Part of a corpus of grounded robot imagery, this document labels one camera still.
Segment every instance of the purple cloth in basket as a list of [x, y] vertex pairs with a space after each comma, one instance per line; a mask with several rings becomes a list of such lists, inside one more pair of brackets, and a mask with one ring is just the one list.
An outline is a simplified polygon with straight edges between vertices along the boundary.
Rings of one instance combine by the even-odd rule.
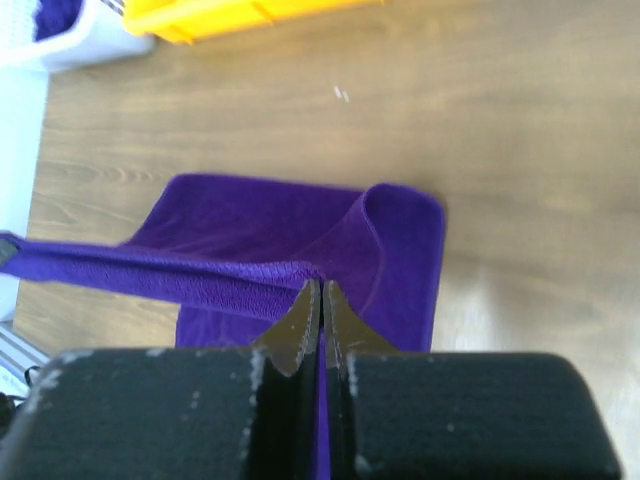
[[40, 0], [40, 8], [34, 16], [36, 42], [64, 33], [73, 27], [83, 1]]
[[[20, 251], [0, 272], [180, 303], [177, 347], [246, 346], [287, 312], [306, 279], [333, 279], [392, 345], [425, 351], [444, 231], [440, 204], [408, 187], [360, 192], [190, 174], [174, 178], [117, 247], [1, 234]], [[322, 386], [322, 367], [320, 374]], [[326, 398], [319, 395], [316, 472], [324, 479]]]

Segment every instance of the black object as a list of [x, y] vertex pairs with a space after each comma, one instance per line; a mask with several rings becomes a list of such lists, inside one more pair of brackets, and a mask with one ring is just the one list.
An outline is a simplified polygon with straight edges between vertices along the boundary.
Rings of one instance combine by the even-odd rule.
[[322, 322], [332, 478], [620, 478], [565, 360], [398, 352], [335, 283], [321, 298], [308, 282], [250, 348], [61, 354], [5, 439], [0, 479], [313, 478]]

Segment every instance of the yellow tray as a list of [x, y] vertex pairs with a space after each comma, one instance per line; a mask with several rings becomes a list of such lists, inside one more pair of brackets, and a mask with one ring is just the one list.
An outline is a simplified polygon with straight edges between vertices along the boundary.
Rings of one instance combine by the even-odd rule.
[[273, 25], [289, 18], [384, 0], [128, 0], [124, 25], [171, 43]]

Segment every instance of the wooden surface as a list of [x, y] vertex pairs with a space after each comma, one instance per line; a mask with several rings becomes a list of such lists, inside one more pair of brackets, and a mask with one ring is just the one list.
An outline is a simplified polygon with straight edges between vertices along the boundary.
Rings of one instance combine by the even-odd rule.
[[[639, 26], [637, 0], [404, 0], [55, 76], [29, 235], [118, 242], [179, 172], [435, 192], [435, 348], [567, 356], [640, 478]], [[16, 328], [168, 345], [176, 310], [23, 284]]]

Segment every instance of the white container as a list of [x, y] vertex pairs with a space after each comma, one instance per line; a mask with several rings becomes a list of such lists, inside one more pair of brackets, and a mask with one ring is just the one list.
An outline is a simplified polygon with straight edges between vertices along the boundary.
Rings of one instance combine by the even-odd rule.
[[35, 42], [38, 0], [0, 0], [0, 67], [60, 72], [151, 51], [153, 37], [136, 37], [124, 29], [119, 3], [84, 0], [71, 29]]

